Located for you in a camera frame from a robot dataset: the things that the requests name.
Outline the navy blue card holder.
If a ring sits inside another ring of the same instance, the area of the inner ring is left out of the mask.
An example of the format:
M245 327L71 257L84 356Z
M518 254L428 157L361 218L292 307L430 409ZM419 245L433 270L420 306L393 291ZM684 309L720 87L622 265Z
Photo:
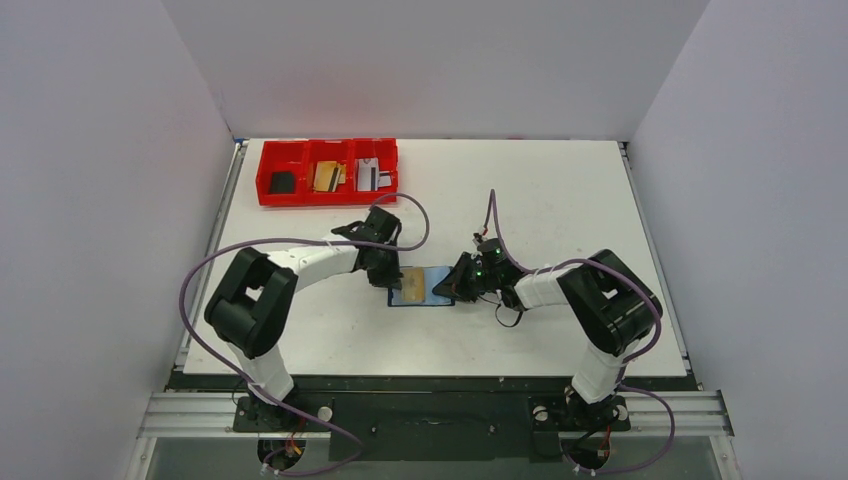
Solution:
M387 305L389 307L447 307L453 306L453 299L434 295L432 288L449 273L448 266L422 267L426 276L426 300L420 304L404 303L400 298L400 290L390 289L388 292Z

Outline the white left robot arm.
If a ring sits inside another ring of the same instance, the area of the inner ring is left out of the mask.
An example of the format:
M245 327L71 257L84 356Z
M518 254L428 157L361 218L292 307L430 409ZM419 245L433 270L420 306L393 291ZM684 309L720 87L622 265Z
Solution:
M336 227L304 246L274 253L253 247L238 250L204 311L204 320L236 355L250 378L248 389L262 400L259 416L272 429L291 427L298 402L278 342L294 296L336 275L365 271L377 288L397 288L400 271L397 237L401 221L372 207L362 221Z

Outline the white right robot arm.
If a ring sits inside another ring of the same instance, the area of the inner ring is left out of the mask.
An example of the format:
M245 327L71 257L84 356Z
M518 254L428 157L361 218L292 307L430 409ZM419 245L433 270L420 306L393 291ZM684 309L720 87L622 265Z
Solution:
M662 333L660 300L608 249L531 270L519 266L500 239L482 239L477 252L462 254L433 293L461 302L494 293L501 306L518 314L569 307L588 340L563 402L566 418L578 427L603 415L603 401L617 393L627 365L652 349Z

